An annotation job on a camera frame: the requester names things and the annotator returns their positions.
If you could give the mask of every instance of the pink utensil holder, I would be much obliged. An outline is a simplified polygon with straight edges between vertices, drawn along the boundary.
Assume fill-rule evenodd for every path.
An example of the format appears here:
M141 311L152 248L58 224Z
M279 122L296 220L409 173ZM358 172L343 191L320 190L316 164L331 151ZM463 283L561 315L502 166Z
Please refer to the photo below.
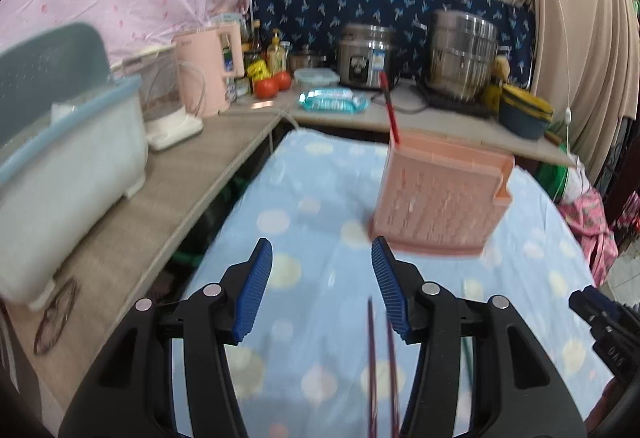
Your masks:
M511 204L513 156L419 131L400 140L390 142L370 235L407 252L480 254Z

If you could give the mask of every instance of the red tomato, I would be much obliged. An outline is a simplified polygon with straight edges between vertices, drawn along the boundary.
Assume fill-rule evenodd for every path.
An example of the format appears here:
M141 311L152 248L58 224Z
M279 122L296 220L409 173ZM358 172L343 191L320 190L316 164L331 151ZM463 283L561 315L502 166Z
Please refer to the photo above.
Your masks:
M257 98L273 98L278 94L278 81L271 77L254 82L254 95Z
M281 92L291 87L291 75L289 75L289 72L276 73L273 78L278 81Z

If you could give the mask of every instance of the bird pattern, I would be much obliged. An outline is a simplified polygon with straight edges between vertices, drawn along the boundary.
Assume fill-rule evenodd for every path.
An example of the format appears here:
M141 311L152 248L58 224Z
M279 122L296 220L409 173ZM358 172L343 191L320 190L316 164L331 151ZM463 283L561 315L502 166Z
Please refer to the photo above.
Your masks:
M271 25L272 18L274 23L280 19L283 38L291 39L295 48L310 44L326 53L332 63L347 23L392 27L401 46L398 58L405 77L420 76L429 47L428 36L412 22L417 19L428 25L434 10L469 12L495 24L499 44L511 47L511 81L527 84L536 37L535 18L528 8L499 0L254 0L254 15L263 29Z

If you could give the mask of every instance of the wooden countertop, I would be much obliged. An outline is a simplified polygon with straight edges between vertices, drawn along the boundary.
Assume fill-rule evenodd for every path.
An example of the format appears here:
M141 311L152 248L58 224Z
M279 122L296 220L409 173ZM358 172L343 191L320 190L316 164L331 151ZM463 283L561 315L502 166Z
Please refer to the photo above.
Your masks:
M407 110L415 110L423 106L424 103L414 90L414 86L411 81L403 79L392 91L394 105ZM388 116L383 106L372 103L364 112L358 114L314 113L307 112L298 106L298 95L299 92L293 90L280 93L273 100L273 105L288 111L298 122L307 125L389 132ZM232 109L242 107L246 107L246 104L239 103ZM473 144L494 147L541 162L575 167L575 163L566 153L545 138L527 140L512 133L494 119L476 118L435 108L427 108L415 114L396 113L396 117L401 129L421 129L453 138L462 138Z
M205 120L192 140L149 154L140 192L118 201L62 265L57 284L73 276L79 291L60 340L47 355L33 355L42 312L7 306L31 365L63 410L129 307L279 121L276 112L217 116Z

